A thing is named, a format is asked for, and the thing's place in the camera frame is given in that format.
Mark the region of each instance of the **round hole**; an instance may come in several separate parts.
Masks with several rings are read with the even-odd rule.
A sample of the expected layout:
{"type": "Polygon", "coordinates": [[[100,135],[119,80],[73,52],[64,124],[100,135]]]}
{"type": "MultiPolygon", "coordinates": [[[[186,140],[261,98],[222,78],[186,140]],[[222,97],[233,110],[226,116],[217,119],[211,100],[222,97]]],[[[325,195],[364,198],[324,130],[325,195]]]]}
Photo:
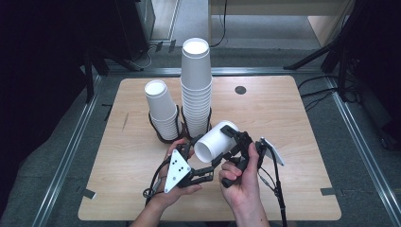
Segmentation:
{"type": "Polygon", "coordinates": [[[247,89],[244,86],[237,86],[235,88],[235,92],[239,95],[244,95],[245,93],[247,93],[247,89]]]}

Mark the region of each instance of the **finger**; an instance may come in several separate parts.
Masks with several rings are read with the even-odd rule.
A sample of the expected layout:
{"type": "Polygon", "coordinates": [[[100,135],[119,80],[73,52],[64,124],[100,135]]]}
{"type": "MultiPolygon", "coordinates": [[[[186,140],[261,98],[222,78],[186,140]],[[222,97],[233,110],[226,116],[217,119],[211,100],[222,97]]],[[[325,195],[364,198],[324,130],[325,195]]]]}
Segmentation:
{"type": "Polygon", "coordinates": [[[185,143],[185,139],[179,139],[179,140],[174,141],[174,142],[171,144],[170,148],[168,148],[168,150],[167,150],[167,152],[166,152],[166,157],[165,157],[165,159],[166,159],[168,156],[171,155],[171,153],[172,153],[173,150],[177,147],[177,145],[179,145],[179,144],[184,144],[184,143],[185,143]]]}
{"type": "Polygon", "coordinates": [[[225,162],[223,165],[221,165],[221,168],[223,170],[228,170],[228,171],[232,172],[236,176],[241,176],[241,174],[242,174],[241,169],[237,168],[235,166],[235,164],[231,163],[231,162],[225,162]]]}
{"type": "Polygon", "coordinates": [[[259,154],[256,151],[256,146],[251,143],[248,148],[248,153],[250,155],[250,161],[248,163],[247,169],[251,171],[257,171],[257,162],[259,160],[259,154]]]}
{"type": "Polygon", "coordinates": [[[188,187],[180,188],[182,195],[191,195],[199,190],[201,190],[200,184],[190,185],[188,187]]]}
{"type": "Polygon", "coordinates": [[[227,170],[221,170],[218,173],[218,178],[220,179],[220,181],[223,180],[224,178],[227,178],[227,179],[229,179],[231,181],[235,181],[237,176],[233,172],[230,172],[230,171],[227,171],[227,170]]]}

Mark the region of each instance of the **black wire cup holder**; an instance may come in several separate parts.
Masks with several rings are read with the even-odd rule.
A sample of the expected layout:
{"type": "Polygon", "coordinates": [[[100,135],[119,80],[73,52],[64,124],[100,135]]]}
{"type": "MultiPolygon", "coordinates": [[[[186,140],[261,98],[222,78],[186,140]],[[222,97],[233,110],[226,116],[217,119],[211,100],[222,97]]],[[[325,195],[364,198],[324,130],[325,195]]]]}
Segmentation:
{"type": "Polygon", "coordinates": [[[172,139],[172,140],[165,140],[165,139],[163,138],[163,136],[159,133],[159,131],[156,129],[156,127],[154,126],[153,122],[151,121],[150,112],[148,112],[148,119],[149,119],[150,125],[154,128],[154,130],[156,131],[156,134],[157,134],[157,138],[159,138],[159,140],[160,140],[162,143],[165,143],[165,144],[172,144],[174,141],[179,140],[179,139],[182,139],[182,138],[184,138],[184,137],[186,136],[186,126],[184,125],[184,123],[183,123],[182,121],[180,121],[180,123],[178,123],[178,117],[179,117],[179,115],[180,115],[180,107],[179,107],[178,105],[176,105],[176,108],[177,108],[177,115],[176,115],[176,117],[175,117],[175,128],[176,128],[176,131],[177,131],[177,135],[178,135],[178,136],[177,136],[177,138],[174,138],[174,139],[172,139]],[[179,127],[178,127],[178,124],[182,124],[181,133],[180,133],[180,129],[179,129],[179,127]]]}
{"type": "MultiPolygon", "coordinates": [[[[207,130],[204,134],[206,134],[208,131],[210,131],[212,129],[212,124],[210,124],[210,117],[212,116],[212,108],[210,108],[210,112],[209,112],[209,116],[207,117],[207,130]]],[[[197,137],[197,135],[192,136],[189,134],[189,129],[188,129],[188,125],[186,124],[186,119],[185,119],[185,115],[183,114],[183,124],[185,126],[185,132],[186,132],[186,138],[189,140],[192,140],[193,138],[197,137]]]]}

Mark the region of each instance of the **metal frame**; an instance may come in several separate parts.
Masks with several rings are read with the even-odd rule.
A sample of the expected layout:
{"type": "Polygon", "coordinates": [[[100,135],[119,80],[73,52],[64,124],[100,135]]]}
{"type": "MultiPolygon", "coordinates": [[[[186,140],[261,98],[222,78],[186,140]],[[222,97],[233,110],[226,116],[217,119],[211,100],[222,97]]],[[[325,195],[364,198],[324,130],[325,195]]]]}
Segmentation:
{"type": "MultiPolygon", "coordinates": [[[[329,88],[337,87],[336,82],[333,79],[327,79],[327,85],[329,88]]],[[[359,152],[360,158],[363,161],[366,169],[368,170],[369,175],[372,178],[372,181],[375,185],[376,191],[383,201],[384,207],[389,214],[390,220],[394,226],[401,226],[401,209],[400,204],[390,188],[389,183],[386,180],[383,172],[381,171],[377,161],[375,160],[375,156],[372,154],[369,146],[367,145],[362,132],[357,126],[357,122],[351,114],[350,109],[348,108],[348,104],[341,100],[339,94],[333,94],[333,98],[339,108],[341,116],[348,128],[348,131],[351,133],[351,136],[354,140],[354,143],[357,146],[357,151],[359,152]]]]}
{"type": "MultiPolygon", "coordinates": [[[[101,76],[97,76],[95,80],[95,91],[99,91],[101,82],[101,76]]],[[[85,108],[82,111],[82,114],[79,118],[70,142],[68,143],[67,148],[62,155],[61,161],[56,170],[56,173],[54,174],[53,180],[46,190],[44,200],[41,204],[41,207],[39,208],[35,219],[33,220],[32,227],[45,226],[45,224],[47,223],[51,211],[53,210],[53,206],[56,203],[57,197],[59,196],[59,193],[61,191],[61,187],[64,183],[65,177],[74,160],[74,156],[77,151],[80,139],[82,138],[83,132],[86,129],[86,125],[92,114],[92,110],[95,107],[97,97],[98,95],[97,93],[95,93],[91,101],[85,105],[85,108]]]]}
{"type": "MultiPolygon", "coordinates": [[[[284,70],[282,67],[215,67],[212,68],[212,75],[217,77],[232,77],[232,76],[267,76],[267,75],[297,75],[297,74],[316,74],[321,75],[322,70],[320,68],[306,68],[299,69],[297,71],[292,70],[284,70]]],[[[123,74],[130,78],[156,78],[156,77],[178,77],[181,74],[181,68],[154,68],[148,69],[143,72],[128,72],[126,69],[123,69],[118,66],[111,65],[111,75],[119,75],[123,74]]],[[[99,91],[101,86],[102,79],[101,76],[97,76],[95,81],[96,91],[99,91]]],[[[329,88],[337,87],[336,82],[333,79],[327,80],[327,86],[329,88]]],[[[374,182],[377,193],[383,201],[383,204],[392,220],[394,226],[401,226],[401,209],[397,198],[395,197],[392,189],[390,188],[383,172],[375,161],[375,157],[370,151],[366,141],[363,138],[363,135],[360,129],[357,126],[357,123],[354,117],[351,114],[351,111],[348,108],[347,103],[342,102],[340,96],[335,93],[333,94],[333,98],[339,108],[339,111],[342,115],[342,118],[351,133],[352,138],[357,146],[357,150],[359,152],[360,157],[364,165],[366,166],[372,181],[374,182]]],[[[71,140],[65,150],[65,153],[61,159],[59,167],[53,177],[51,184],[49,185],[46,195],[44,197],[44,201],[34,219],[32,226],[45,226],[47,220],[51,214],[53,206],[56,202],[56,199],[61,191],[62,184],[65,180],[65,176],[68,173],[68,170],[72,164],[72,161],[75,156],[75,152],[77,150],[80,138],[83,135],[83,132],[86,128],[86,125],[91,116],[92,110],[97,101],[97,93],[95,93],[94,98],[91,102],[87,103],[85,109],[82,112],[82,115],[79,119],[76,129],[73,132],[71,140]]]]}

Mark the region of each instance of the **black tape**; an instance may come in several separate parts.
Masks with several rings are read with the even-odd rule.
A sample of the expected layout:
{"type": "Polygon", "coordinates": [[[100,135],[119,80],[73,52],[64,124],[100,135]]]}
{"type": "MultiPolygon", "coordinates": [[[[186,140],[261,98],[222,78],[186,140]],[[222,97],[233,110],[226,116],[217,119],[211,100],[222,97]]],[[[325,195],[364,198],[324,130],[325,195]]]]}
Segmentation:
{"type": "Polygon", "coordinates": [[[96,192],[85,188],[85,190],[83,190],[82,195],[84,197],[86,197],[86,198],[89,198],[89,199],[93,200],[95,198],[95,196],[96,196],[96,192]]]}
{"type": "Polygon", "coordinates": [[[168,53],[171,53],[174,51],[175,43],[176,43],[176,40],[171,41],[170,47],[168,49],[168,53]]]}
{"type": "Polygon", "coordinates": [[[156,50],[154,52],[159,52],[163,47],[163,42],[159,42],[156,46],[156,50]]]}
{"type": "Polygon", "coordinates": [[[328,187],[328,188],[321,188],[321,192],[323,196],[332,196],[336,195],[336,190],[334,190],[333,187],[328,187]]]}

